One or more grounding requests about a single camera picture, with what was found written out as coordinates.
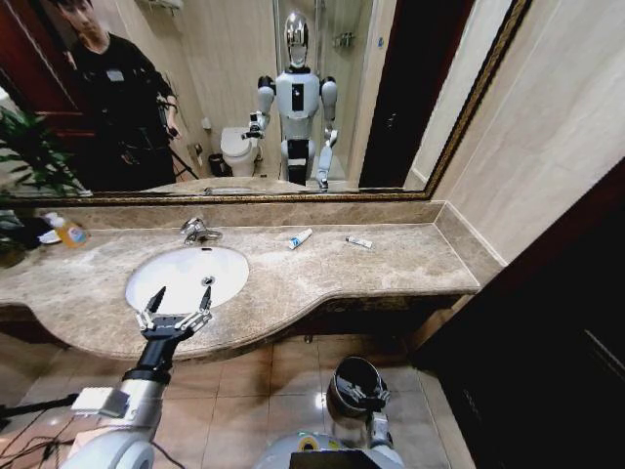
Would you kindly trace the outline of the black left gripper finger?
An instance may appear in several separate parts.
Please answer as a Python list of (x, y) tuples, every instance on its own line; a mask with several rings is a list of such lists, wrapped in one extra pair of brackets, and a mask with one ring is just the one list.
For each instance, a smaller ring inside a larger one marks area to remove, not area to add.
[(208, 285), (201, 297), (199, 307), (196, 312), (191, 313), (181, 320), (181, 330), (191, 330), (196, 332), (203, 328), (212, 318), (210, 309), (212, 304), (212, 286)]
[(149, 298), (146, 306), (142, 310), (136, 311), (136, 320), (140, 330), (154, 330), (154, 315), (158, 311), (164, 298), (166, 287), (162, 286), (153, 296)]

